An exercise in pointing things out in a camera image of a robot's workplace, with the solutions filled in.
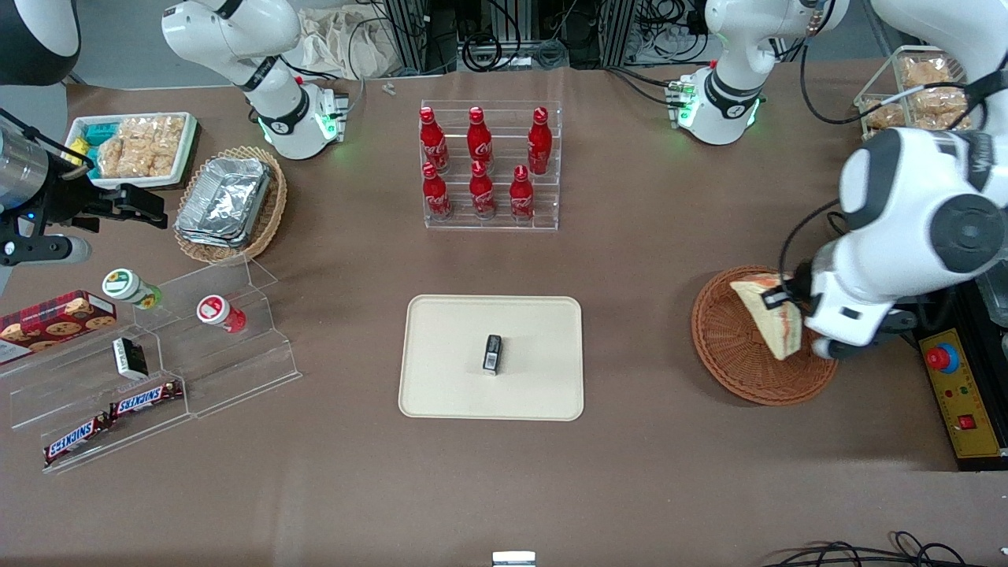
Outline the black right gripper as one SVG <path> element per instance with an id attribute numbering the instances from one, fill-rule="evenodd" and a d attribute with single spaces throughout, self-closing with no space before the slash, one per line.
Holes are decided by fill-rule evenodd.
<path id="1" fill-rule="evenodd" d="M 48 172 L 39 190 L 35 210 L 35 233 L 41 235 L 53 224 L 77 226 L 98 232 L 101 219 L 137 221 L 154 228 L 167 228 L 165 200 L 143 187 L 119 184 L 113 195 L 94 186 L 86 173 Z"/>

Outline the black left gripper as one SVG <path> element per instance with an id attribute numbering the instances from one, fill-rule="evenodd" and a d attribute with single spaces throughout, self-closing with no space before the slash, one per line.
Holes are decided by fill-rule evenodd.
<path id="1" fill-rule="evenodd" d="M 768 288 L 761 294 L 764 308 L 778 309 L 789 304 L 798 306 L 802 313 L 816 311 L 817 299 L 813 292 L 812 258 L 800 262 L 793 273 L 778 273 L 777 279 L 779 287 Z"/>

